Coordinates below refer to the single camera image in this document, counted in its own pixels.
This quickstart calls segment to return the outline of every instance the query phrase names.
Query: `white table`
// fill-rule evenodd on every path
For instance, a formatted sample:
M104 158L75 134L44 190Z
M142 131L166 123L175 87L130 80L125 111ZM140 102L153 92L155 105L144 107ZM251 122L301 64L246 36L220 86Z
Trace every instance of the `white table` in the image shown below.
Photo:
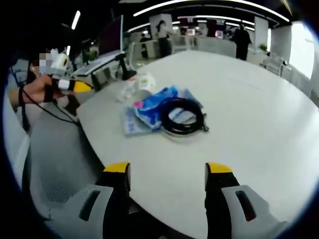
M124 137L115 83L78 109L88 140L104 165L131 163L131 197L154 217L193 238L207 238L205 163L233 169L269 202L279 220L292 221L319 179L318 108L286 80L253 64L185 51L138 70L157 90L185 86L202 102L210 133L177 142L162 133Z

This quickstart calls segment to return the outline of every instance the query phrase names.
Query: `white partition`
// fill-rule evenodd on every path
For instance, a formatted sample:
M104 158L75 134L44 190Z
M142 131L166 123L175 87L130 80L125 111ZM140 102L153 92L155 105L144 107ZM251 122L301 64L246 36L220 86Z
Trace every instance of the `white partition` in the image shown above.
M268 56L264 52L257 52L254 49L248 48L247 61L260 66Z
M236 57L236 44L234 42L215 37L197 37L197 49L199 51Z
M289 66L291 71L290 83L301 90L306 96L310 97L312 90L312 83L307 76L297 70L294 66Z

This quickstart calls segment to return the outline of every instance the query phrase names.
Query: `office desk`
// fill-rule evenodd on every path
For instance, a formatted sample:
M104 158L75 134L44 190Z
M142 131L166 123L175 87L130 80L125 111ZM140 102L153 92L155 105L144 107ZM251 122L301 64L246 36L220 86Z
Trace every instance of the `office desk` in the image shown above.
M207 238L204 170L214 161L230 166L279 220L301 212L319 178L319 112L302 92L259 66L207 52L171 55L139 69L146 72L157 90L188 87L205 107L210 132L125 137L115 101L123 82L78 109L102 163L131 163L131 197L139 205L185 235Z

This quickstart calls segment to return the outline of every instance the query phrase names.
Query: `ceiling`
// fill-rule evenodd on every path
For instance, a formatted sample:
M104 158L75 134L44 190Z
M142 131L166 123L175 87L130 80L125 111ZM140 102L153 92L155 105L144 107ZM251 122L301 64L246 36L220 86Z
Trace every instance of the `ceiling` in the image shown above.
M63 48L71 45L71 52L89 45L115 17L124 15L124 31L148 23L149 17L169 13L173 20L185 15L219 15L254 22L254 16L269 20L270 27L287 25L281 18L254 6L225 0L190 0L166 5L134 17L133 14L167 0L42 0L18 2L14 30L22 31L16 44L22 49ZM250 0L294 20L279 0ZM76 11L81 12L75 30L71 25Z
M124 28L128 30L132 27L142 25L149 22L149 17L160 13L169 13L172 15L173 21L176 21L179 16L194 16L194 15L217 15L238 18L245 21L254 22L254 17L259 16L269 21L271 28L290 24L272 13L259 9L254 6L225 0L190 0L179 3L174 3L160 8L156 8L145 12L138 16L133 16L134 13L148 8L150 6L166 2L166 0L148 0L143 3L125 3L115 7L117 14L125 16ZM293 20L289 11L280 3L279 0L250 0L250 2L265 6L275 12L287 17L290 21Z

